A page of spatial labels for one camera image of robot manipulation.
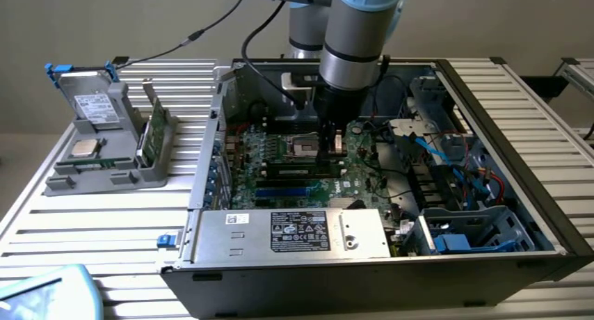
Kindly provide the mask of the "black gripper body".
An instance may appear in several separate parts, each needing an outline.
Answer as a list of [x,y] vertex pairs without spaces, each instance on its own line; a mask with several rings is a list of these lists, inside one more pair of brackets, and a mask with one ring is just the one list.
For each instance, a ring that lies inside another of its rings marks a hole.
[[317,90],[314,109],[323,125],[346,126],[361,115],[361,109],[367,99],[367,88],[342,90],[326,86]]

